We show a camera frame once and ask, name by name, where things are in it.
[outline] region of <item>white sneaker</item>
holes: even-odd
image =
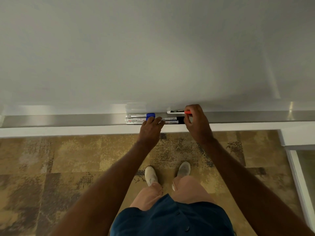
[[[148,186],[151,186],[153,182],[157,182],[157,175],[155,173],[155,170],[153,167],[147,167],[144,171],[144,177],[146,178],[146,181],[148,183]]]
[[[190,174],[190,163],[185,161],[180,165],[177,176],[184,177],[184,176],[189,176],[189,174]]]

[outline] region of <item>patterned carpet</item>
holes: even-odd
[[[48,235],[53,226],[137,135],[0,139],[0,235]],[[289,163],[277,131],[216,132],[219,142],[303,218]],[[161,134],[132,181],[120,210],[147,186],[144,169],[155,168],[163,193],[183,161],[229,215],[238,235],[256,235],[209,156],[189,133]]]

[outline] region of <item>person's right hand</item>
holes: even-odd
[[[185,114],[184,123],[195,141],[199,144],[206,144],[214,140],[208,119],[200,105],[188,105],[185,107],[185,111],[188,110],[191,111],[193,121],[191,122],[189,115]]]

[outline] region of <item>hand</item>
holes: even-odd
[[[188,105],[185,107],[185,111],[188,110],[191,111],[193,122],[191,123],[189,115],[185,114],[184,123],[195,141],[199,144],[206,144],[214,140],[208,119],[200,105]]]
[[[162,118],[149,117],[147,121],[142,123],[138,136],[138,143],[144,144],[151,151],[160,140],[161,129],[165,122],[160,122]]]

